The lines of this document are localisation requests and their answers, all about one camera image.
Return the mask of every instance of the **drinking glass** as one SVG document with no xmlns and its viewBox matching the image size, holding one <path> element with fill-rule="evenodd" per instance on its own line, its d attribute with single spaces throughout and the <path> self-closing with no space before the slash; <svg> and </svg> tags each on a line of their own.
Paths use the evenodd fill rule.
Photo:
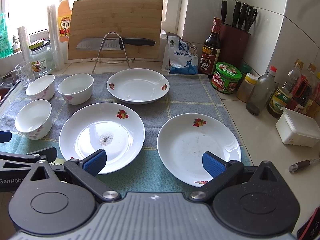
<svg viewBox="0 0 320 240">
<path fill-rule="evenodd" d="M 22 61 L 15 68 L 18 78 L 23 87 L 27 88 L 33 81 L 36 80 L 30 61 Z"/>
</svg>

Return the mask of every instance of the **beige countertop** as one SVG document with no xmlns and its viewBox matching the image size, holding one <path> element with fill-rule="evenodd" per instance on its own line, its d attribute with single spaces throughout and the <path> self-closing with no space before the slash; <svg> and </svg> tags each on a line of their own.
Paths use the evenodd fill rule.
<svg viewBox="0 0 320 240">
<path fill-rule="evenodd" d="M 148 68 L 160 73 L 166 73 L 161 71 L 161 65 L 162 62 L 153 61 L 135 61 L 130 63 L 131 68 Z M 94 62 L 65 64 L 64 69 L 54 74 L 91 73 L 93 67 Z M 118 72 L 127 68 L 126 63 L 118 65 L 98 63 L 95 73 Z M 14 94 L 12 93 L 8 102 L 0 108 L 0 116 L 14 98 Z M 296 231 L 312 215 L 315 208 L 320 205 L 320 165 L 309 167 L 296 174 L 291 174 L 288 171 L 288 167 L 299 161 L 316 159 L 320 152 L 320 143 L 313 148 L 285 145 L 282 143 L 275 127 L 277 119 L 272 117 L 266 109 L 259 116 L 253 116 L 246 110 L 245 103 L 239 101 L 234 94 L 225 95 L 218 92 L 218 95 L 228 110 L 242 140 L 240 143 L 247 149 L 253 165 L 258 166 L 263 160 L 271 161 L 298 199 L 300 203 L 300 217 L 293 232 L 295 235 Z M 6 239 L 1 237 L 1 232 L 3 231 L 1 229 L 1 221 L 4 221 L 4 217 L 8 219 L 7 214 L 3 211 L 3 208 L 7 209 L 7 202 L 4 203 L 2 198 L 6 201 L 9 199 L 8 196 L 6 197 L 6 194 L 0 193 L 1 240 Z"/>
</svg>

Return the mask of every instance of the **bowl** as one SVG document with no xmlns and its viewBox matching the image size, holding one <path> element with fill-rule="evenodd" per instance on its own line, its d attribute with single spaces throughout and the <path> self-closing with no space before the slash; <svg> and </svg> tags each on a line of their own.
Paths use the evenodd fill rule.
<svg viewBox="0 0 320 240">
<path fill-rule="evenodd" d="M 89 74 L 76 74 L 62 80 L 58 92 L 70 105 L 79 105 L 92 95 L 93 77 Z"/>
<path fill-rule="evenodd" d="M 107 84 L 111 95 L 133 105 L 152 103 L 165 96 L 170 88 L 163 75 L 143 68 L 122 70 L 112 75 Z"/>
<path fill-rule="evenodd" d="M 18 113 L 14 125 L 31 140 L 46 136 L 52 127 L 52 107 L 47 100 L 39 99 L 24 106 Z"/>
<path fill-rule="evenodd" d="M 33 81 L 26 90 L 26 95 L 31 98 L 32 101 L 38 99 L 50 100 L 54 93 L 54 75 L 46 75 Z"/>
<path fill-rule="evenodd" d="M 69 117 L 60 132 L 59 147 L 66 160 L 82 160 L 105 150 L 107 163 L 99 174 L 106 174 L 132 162 L 144 139 L 144 124 L 136 112 L 120 104 L 97 103 Z"/>
<path fill-rule="evenodd" d="M 157 149 L 164 166 L 177 179 L 195 187 L 212 180 L 202 166 L 204 152 L 226 162 L 241 161 L 240 145 L 233 133 L 204 114 L 180 114 L 168 120 L 159 131 Z"/>
</svg>

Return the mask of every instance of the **cutting board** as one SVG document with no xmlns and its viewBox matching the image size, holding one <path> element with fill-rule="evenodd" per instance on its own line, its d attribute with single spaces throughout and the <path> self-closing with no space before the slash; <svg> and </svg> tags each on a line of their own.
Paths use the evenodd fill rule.
<svg viewBox="0 0 320 240">
<path fill-rule="evenodd" d="M 96 58 L 98 51 L 76 50 L 84 38 L 116 32 L 125 38 L 147 38 L 156 45 L 125 45 L 131 58 L 158 58 L 163 0 L 78 0 L 73 4 L 68 59 Z M 123 58 L 124 51 L 101 51 L 101 58 Z"/>
</svg>

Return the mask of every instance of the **plate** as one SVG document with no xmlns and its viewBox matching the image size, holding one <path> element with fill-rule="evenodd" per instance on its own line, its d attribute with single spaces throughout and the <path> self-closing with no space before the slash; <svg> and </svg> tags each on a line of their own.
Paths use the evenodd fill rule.
<svg viewBox="0 0 320 240">
<path fill-rule="evenodd" d="M 111 95 L 134 105 L 154 102 L 166 95 L 170 87 L 163 75 L 143 68 L 122 70 L 111 76 L 107 84 Z"/>
<path fill-rule="evenodd" d="M 204 152 L 212 152 L 226 162 L 241 161 L 240 146 L 233 133 L 204 114 L 171 118 L 160 129 L 157 148 L 164 166 L 176 178 L 196 187 L 212 179 L 202 166 Z"/>
<path fill-rule="evenodd" d="M 62 127 L 59 146 L 66 160 L 82 160 L 105 150 L 107 164 L 99 174 L 106 174 L 133 161 L 144 139 L 144 125 L 136 112 L 120 104 L 97 103 L 70 116 Z"/>
</svg>

